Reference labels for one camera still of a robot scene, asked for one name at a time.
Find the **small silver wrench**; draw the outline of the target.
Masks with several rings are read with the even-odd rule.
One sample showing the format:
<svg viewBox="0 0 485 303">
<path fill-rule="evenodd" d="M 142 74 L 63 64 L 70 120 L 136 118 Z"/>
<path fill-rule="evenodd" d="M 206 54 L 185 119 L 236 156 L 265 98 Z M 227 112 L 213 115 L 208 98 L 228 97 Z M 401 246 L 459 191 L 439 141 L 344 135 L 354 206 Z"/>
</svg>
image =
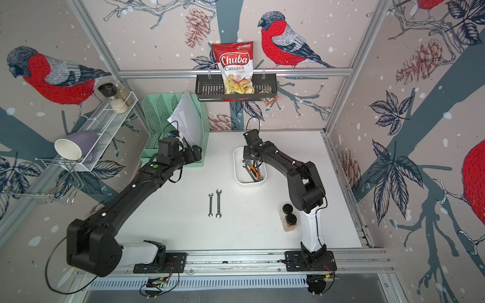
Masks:
<svg viewBox="0 0 485 303">
<path fill-rule="evenodd" d="M 208 212 L 208 217 L 212 217 L 213 216 L 213 212 L 212 212 L 213 193 L 208 194 L 208 197 L 209 197 L 209 212 Z"/>
</svg>

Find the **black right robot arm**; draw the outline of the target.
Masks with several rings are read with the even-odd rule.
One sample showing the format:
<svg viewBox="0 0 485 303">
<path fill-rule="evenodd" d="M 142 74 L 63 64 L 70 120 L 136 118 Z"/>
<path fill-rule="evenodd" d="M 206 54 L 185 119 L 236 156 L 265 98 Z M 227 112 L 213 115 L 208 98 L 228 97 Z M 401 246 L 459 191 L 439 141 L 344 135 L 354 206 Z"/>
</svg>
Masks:
<svg viewBox="0 0 485 303">
<path fill-rule="evenodd" d="M 244 160 L 269 165 L 287 179 L 290 202 L 301 213 L 302 256 L 310 261 L 324 257 L 327 246 L 320 235 L 318 212 L 328 206 L 328 201 L 316 165 L 293 159 L 271 141 L 263 141 L 259 130 L 247 131 L 243 136 Z"/>
</svg>

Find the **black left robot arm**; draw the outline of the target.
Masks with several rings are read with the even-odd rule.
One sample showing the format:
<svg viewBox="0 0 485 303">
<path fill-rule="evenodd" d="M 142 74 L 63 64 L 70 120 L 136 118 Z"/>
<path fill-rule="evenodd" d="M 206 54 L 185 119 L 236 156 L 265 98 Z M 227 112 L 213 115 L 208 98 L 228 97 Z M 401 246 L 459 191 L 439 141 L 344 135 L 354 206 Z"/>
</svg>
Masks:
<svg viewBox="0 0 485 303">
<path fill-rule="evenodd" d="M 158 152 L 110 204 L 85 220 L 76 219 L 69 224 L 67 264 L 101 277 L 113 272 L 123 256 L 123 246 L 115 239 L 123 224 L 175 171 L 201 159 L 202 148 L 197 145 L 185 147 L 177 137 L 160 140 Z"/>
</svg>

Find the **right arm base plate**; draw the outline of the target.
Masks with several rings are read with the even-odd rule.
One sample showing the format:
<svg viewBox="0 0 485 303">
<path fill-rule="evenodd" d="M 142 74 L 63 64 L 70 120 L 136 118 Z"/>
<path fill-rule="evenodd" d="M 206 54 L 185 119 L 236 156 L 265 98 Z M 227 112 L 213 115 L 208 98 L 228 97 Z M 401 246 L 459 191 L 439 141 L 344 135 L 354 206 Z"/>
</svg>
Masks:
<svg viewBox="0 0 485 303">
<path fill-rule="evenodd" d="M 337 271 L 332 251 L 286 251 L 284 264 L 287 271 Z"/>
</svg>

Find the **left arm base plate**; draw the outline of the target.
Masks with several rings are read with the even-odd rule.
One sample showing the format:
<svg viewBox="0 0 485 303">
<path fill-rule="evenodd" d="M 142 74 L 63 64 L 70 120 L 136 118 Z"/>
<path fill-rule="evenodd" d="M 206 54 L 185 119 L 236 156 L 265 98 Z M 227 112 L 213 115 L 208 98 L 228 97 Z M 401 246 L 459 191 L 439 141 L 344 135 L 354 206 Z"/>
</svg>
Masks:
<svg viewBox="0 0 485 303">
<path fill-rule="evenodd" d="M 170 253 L 165 249 L 155 255 L 151 263 L 139 263 L 134 266 L 135 274 L 156 274 L 156 273 L 183 273 L 186 264 L 187 253 Z"/>
</svg>

